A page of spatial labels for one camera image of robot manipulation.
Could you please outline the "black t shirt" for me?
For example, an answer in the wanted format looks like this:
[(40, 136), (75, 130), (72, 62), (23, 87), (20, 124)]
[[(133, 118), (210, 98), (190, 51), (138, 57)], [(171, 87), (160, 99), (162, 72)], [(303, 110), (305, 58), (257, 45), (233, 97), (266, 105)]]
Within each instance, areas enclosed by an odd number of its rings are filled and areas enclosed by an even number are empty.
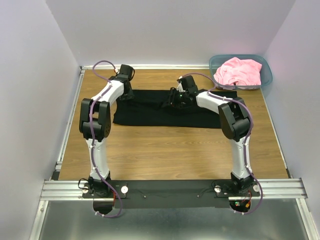
[(176, 108), (168, 105), (169, 90), (133, 91), (134, 98), (116, 100), (113, 123), (136, 127), (187, 127), (220, 129), (219, 115), (206, 108), (193, 105)]

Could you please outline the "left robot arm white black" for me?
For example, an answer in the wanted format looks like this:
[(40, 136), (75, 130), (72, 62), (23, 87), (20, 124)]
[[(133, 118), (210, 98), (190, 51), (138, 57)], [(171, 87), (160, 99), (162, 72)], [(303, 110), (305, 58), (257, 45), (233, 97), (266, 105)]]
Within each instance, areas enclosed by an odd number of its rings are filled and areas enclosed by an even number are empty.
[(104, 198), (112, 194), (119, 197), (117, 190), (110, 185), (108, 177), (110, 169), (107, 163), (107, 137), (111, 132), (111, 106), (119, 99), (127, 100), (133, 97), (131, 80), (135, 75), (133, 67), (122, 64), (119, 69), (113, 68), (115, 75), (103, 77), (95, 71), (99, 78), (106, 80), (106, 85), (95, 96), (84, 98), (80, 105), (79, 131), (88, 146), (90, 159), (90, 174), (88, 191)]

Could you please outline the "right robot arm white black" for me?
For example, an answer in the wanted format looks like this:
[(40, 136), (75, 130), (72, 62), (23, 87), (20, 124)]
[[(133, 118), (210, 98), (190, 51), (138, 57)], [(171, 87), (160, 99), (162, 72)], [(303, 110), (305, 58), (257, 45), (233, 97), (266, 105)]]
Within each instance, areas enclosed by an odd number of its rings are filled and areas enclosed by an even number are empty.
[(231, 179), (216, 180), (215, 188), (225, 194), (241, 196), (255, 182), (250, 164), (249, 142), (253, 128), (250, 111), (240, 97), (219, 96), (210, 90), (198, 89), (194, 78), (181, 76), (178, 86), (169, 90), (168, 99), (162, 103), (163, 108), (187, 109), (198, 106), (212, 111), (219, 116), (220, 127), (229, 139), (232, 150)]

